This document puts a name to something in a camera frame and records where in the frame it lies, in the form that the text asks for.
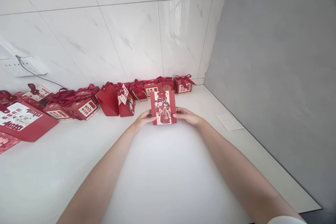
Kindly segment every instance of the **gray wall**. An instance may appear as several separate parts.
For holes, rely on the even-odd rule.
[[[326,209],[336,200],[336,0],[225,0],[205,86]]]

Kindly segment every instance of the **red gift box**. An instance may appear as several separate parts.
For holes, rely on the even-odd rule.
[[[192,90],[192,86],[195,85],[195,83],[190,80],[191,75],[186,76],[178,76],[176,75],[174,78],[174,85],[175,85],[175,91],[178,95],[183,95],[186,93],[190,93]]]
[[[45,107],[45,105],[35,101],[34,99],[32,99],[29,96],[25,96],[24,93],[22,92],[17,92],[15,94],[11,94],[6,90],[1,90],[0,91],[0,98],[2,98],[2,100],[0,100],[0,103],[3,104],[4,106],[8,107],[14,103],[17,102],[25,102],[30,104],[31,106],[33,106],[34,108],[42,111]]]
[[[164,78],[162,76],[159,76],[156,79],[159,81],[159,83],[161,83],[163,91],[174,90],[174,82],[172,77]]]
[[[119,115],[117,91],[113,85],[111,82],[106,82],[96,94],[100,107],[106,116]]]
[[[135,101],[133,100],[125,85],[123,85],[123,87],[118,92],[118,101],[120,117],[134,115]]]
[[[158,91],[158,83],[159,80],[153,79],[153,80],[144,80],[144,90],[147,95],[147,97],[150,97],[151,92],[157,92]]]
[[[0,131],[21,141],[35,142],[58,123],[25,102],[14,103],[5,111],[0,112]]]
[[[47,105],[48,99],[54,95],[44,86],[36,87],[33,83],[29,83],[28,87],[30,88],[30,91],[24,94],[24,96],[29,96],[30,98],[34,99],[35,101],[38,101],[43,105]]]
[[[147,99],[147,95],[144,89],[144,81],[138,81],[137,79],[134,82],[131,82],[129,87],[129,93],[135,100]]]
[[[66,104],[61,102],[62,109],[64,109],[70,116],[78,120],[89,120],[98,110],[91,97],[71,97]]]
[[[76,97],[90,97],[94,100],[96,104],[99,104],[96,94],[99,92],[100,88],[93,84],[90,84],[87,88],[78,89],[75,92]]]
[[[12,148],[14,145],[21,142],[21,140],[0,131],[0,154]]]
[[[177,119],[172,116],[172,114],[176,113],[175,93],[173,90],[152,92],[150,100],[152,116],[156,117],[153,125],[177,123]]]
[[[58,103],[53,103],[53,104],[47,105],[43,109],[43,112],[47,113],[48,115],[51,115],[52,117],[54,117],[55,119],[57,119],[59,121],[72,120],[73,119],[73,117],[65,111],[65,109],[62,107],[62,105],[58,104]]]

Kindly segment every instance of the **human hand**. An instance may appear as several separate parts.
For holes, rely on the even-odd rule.
[[[173,117],[177,119],[179,118],[184,119],[188,123],[190,123],[192,126],[196,126],[196,127],[199,126],[199,124],[204,121],[202,117],[182,107],[176,107],[176,114],[173,114]]]
[[[138,133],[146,123],[153,122],[156,117],[152,117],[152,110],[147,110],[139,115],[139,117],[130,126],[134,134]]]

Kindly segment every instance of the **tile wall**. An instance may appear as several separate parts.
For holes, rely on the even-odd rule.
[[[224,0],[0,0],[0,60],[31,56],[71,89],[191,74],[203,84]],[[36,77],[1,70],[0,89]]]

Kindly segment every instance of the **forearm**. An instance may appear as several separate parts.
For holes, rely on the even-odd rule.
[[[266,224],[280,215],[300,218],[248,158],[208,122],[202,121],[198,128],[225,182],[255,223]]]
[[[91,170],[57,224],[100,223],[134,137],[128,128]]]

